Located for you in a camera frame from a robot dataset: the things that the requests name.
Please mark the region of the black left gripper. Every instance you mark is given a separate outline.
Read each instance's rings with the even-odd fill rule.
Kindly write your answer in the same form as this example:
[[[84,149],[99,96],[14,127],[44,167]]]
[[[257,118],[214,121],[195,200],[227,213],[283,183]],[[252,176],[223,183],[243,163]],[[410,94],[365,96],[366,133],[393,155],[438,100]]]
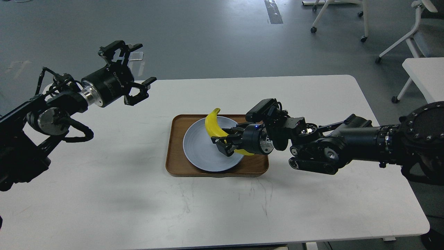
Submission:
[[[150,77],[142,83],[134,82],[134,76],[128,67],[130,53],[143,47],[143,44],[125,44],[124,41],[114,41],[106,47],[100,47],[98,55],[106,62],[106,66],[83,77],[82,86],[93,86],[100,99],[97,106],[106,107],[124,96],[124,104],[135,106],[149,97],[151,84],[157,81],[156,77]],[[113,62],[116,51],[119,50],[119,60]],[[136,88],[138,93],[130,95],[130,91]]]

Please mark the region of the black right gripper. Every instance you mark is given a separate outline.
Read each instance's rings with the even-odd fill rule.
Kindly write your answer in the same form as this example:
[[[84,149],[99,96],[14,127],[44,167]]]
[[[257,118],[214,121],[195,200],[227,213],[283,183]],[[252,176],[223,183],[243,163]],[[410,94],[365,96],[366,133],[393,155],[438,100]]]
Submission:
[[[235,152],[243,155],[243,149],[255,155],[269,155],[275,149],[264,124],[243,122],[222,131],[220,136],[211,136],[211,141],[227,157]]]

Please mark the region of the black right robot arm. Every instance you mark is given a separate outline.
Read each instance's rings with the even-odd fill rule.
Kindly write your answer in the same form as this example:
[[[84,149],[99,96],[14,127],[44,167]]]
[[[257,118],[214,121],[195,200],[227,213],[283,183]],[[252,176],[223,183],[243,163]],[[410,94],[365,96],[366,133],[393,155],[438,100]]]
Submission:
[[[409,181],[443,185],[443,102],[426,104],[399,118],[399,124],[372,126],[351,114],[344,121],[318,126],[290,117],[276,99],[264,99],[247,112],[244,123],[221,128],[216,108],[205,128],[219,152],[229,157],[269,155],[289,147],[293,169],[336,174],[352,160],[401,166]]]

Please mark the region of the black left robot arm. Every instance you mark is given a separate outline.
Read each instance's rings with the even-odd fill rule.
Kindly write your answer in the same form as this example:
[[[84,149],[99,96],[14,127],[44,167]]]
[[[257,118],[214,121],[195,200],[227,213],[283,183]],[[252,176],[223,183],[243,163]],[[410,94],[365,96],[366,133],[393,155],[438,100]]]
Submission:
[[[75,120],[76,113],[92,105],[104,108],[123,98],[134,106],[149,97],[150,77],[137,83],[129,68],[133,52],[142,44],[114,41],[101,47],[98,55],[105,66],[75,80],[71,74],[58,74],[43,67],[35,95],[1,117],[0,186],[5,192],[17,183],[29,183],[49,169],[49,154],[60,144],[90,141],[94,132]]]

